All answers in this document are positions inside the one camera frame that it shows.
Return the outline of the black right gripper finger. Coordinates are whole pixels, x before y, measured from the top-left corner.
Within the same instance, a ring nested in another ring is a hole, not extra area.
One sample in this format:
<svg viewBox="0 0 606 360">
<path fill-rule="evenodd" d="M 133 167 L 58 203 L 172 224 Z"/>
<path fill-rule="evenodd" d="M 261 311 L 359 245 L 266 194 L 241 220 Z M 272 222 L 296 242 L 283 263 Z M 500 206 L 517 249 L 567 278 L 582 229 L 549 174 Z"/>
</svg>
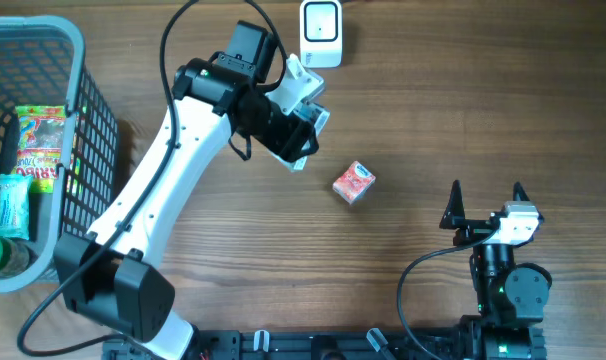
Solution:
<svg viewBox="0 0 606 360">
<path fill-rule="evenodd" d="M 440 229 L 460 229 L 465 226 L 466 216 L 462 197 L 461 183 L 452 183 L 449 200 L 439 223 Z"/>
<path fill-rule="evenodd" d="M 513 200 L 530 202 L 530 198 L 520 182 L 515 182 L 513 185 Z"/>
</svg>

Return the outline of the red tissue pack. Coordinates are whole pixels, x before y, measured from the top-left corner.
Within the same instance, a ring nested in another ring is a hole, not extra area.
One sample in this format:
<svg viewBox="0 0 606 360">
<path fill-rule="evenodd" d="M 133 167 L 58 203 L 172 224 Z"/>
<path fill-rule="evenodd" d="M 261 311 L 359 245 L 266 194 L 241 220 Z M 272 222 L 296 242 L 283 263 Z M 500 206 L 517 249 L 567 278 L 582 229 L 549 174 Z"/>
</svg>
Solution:
<svg viewBox="0 0 606 360">
<path fill-rule="evenodd" d="M 366 193 L 375 181 L 376 176 L 372 172 L 360 162 L 354 161 L 333 183 L 332 189 L 347 203 L 353 204 Z"/>
</svg>

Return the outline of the Haribo gummy candy bag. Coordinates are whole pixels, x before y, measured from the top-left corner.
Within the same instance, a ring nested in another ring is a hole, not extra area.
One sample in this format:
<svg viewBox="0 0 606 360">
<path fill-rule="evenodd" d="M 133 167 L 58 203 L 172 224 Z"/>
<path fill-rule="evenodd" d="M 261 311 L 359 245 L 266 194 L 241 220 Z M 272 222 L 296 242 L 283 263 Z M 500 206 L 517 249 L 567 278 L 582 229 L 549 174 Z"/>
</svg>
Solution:
<svg viewBox="0 0 606 360">
<path fill-rule="evenodd" d="M 13 174 L 32 176 L 30 192 L 49 194 L 58 178 L 67 117 L 63 106 L 20 105 L 17 164 Z"/>
</svg>

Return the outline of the teal wet wipes pack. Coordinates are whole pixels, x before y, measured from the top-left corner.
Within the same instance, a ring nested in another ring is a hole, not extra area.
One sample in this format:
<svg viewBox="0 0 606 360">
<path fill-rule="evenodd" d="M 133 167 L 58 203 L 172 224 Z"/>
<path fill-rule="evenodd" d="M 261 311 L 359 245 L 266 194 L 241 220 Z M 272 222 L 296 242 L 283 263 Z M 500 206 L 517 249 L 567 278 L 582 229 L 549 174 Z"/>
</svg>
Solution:
<svg viewBox="0 0 606 360">
<path fill-rule="evenodd" d="M 29 239 L 29 191 L 32 176 L 0 175 L 0 237 Z"/>
</svg>

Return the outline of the green lid jar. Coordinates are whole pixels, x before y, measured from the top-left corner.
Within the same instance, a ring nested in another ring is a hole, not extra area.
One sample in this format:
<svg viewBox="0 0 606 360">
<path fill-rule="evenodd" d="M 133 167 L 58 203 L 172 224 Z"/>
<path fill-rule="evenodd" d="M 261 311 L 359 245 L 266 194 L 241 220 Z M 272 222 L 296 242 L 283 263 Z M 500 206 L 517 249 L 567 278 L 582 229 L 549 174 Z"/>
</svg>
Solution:
<svg viewBox="0 0 606 360">
<path fill-rule="evenodd" d="M 22 243 L 0 237 L 0 278 L 21 274 L 30 264 L 30 251 Z"/>
</svg>

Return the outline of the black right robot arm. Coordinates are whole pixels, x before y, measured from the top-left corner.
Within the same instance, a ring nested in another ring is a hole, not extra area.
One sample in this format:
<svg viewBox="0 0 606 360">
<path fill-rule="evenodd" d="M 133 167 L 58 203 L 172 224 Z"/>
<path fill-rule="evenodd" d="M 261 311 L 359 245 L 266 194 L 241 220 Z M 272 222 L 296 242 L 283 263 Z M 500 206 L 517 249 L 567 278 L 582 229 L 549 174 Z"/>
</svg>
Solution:
<svg viewBox="0 0 606 360">
<path fill-rule="evenodd" d="M 466 217 L 459 181 L 452 184 L 439 224 L 455 232 L 453 244 L 469 247 L 477 316 L 463 316 L 453 345 L 455 359 L 541 360 L 548 357 L 543 330 L 552 276 L 534 263 L 515 262 L 514 251 L 534 240 L 543 215 L 520 183 L 513 199 L 486 220 Z"/>
</svg>

